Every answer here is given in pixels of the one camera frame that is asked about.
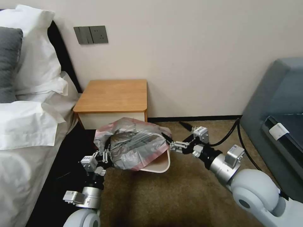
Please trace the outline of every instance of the white bedsheet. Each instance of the white bedsheet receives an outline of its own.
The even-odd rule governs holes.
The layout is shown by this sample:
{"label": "white bedsheet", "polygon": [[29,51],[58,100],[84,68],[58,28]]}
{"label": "white bedsheet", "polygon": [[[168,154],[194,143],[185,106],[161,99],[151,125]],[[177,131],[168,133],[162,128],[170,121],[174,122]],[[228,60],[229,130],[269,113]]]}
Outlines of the white bedsheet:
{"label": "white bedsheet", "polygon": [[18,96],[18,100],[39,101],[52,105],[66,120],[58,124],[55,145],[0,151],[0,227],[25,226],[36,204],[59,147],[74,127],[72,107],[77,90],[66,73],[68,95],[55,92]]}

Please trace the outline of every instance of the baseboard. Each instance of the baseboard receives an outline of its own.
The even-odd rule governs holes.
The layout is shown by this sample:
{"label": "baseboard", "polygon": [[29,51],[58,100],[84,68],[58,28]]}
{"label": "baseboard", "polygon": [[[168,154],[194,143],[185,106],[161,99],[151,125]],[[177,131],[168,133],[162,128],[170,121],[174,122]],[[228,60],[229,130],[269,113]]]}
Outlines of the baseboard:
{"label": "baseboard", "polygon": [[160,117],[147,118],[148,122],[168,122],[168,121],[204,121],[204,120],[236,120],[242,115],[224,115],[224,116],[199,116],[199,117]]}

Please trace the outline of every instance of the gray plastic bag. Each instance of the gray plastic bag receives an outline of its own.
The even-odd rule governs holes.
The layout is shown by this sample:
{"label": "gray plastic bag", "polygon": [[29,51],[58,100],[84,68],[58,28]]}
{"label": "gray plastic bag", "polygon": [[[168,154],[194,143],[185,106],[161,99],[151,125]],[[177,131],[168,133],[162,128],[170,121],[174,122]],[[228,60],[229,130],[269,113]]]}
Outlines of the gray plastic bag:
{"label": "gray plastic bag", "polygon": [[132,118],[121,118],[96,130],[94,143],[103,152],[104,145],[110,138],[109,155],[114,167],[137,171],[168,150],[162,132],[171,137],[168,128]]}

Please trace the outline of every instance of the brown carpet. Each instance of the brown carpet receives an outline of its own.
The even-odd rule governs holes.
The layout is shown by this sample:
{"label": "brown carpet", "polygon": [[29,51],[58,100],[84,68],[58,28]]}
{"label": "brown carpet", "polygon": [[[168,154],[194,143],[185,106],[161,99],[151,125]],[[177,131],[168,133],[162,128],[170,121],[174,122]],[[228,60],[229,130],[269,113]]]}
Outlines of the brown carpet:
{"label": "brown carpet", "polygon": [[[210,143],[218,142],[229,131],[233,120],[195,121],[207,127]],[[177,122],[159,123],[171,129],[174,140],[182,141],[189,132]],[[247,150],[272,178],[246,133],[241,131]],[[236,130],[217,147],[224,154],[240,145]],[[204,164],[191,154],[171,152],[171,166],[162,174],[109,169],[101,200],[101,226],[262,226],[234,202]],[[247,157],[241,168],[254,168]]]}

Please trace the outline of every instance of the white pillowcase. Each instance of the white pillowcase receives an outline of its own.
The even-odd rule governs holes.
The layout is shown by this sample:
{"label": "white pillowcase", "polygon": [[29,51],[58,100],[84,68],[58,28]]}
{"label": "white pillowcase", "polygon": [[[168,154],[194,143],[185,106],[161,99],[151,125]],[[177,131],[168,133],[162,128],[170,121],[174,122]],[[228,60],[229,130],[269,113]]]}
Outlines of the white pillowcase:
{"label": "white pillowcase", "polygon": [[0,150],[54,146],[57,126],[63,122],[63,117],[43,102],[1,103]]}
{"label": "white pillowcase", "polygon": [[25,5],[0,11],[0,26],[23,31],[15,78],[16,95],[49,91],[60,94],[67,86],[67,82],[59,76],[61,65],[47,36],[54,15],[54,12]]}

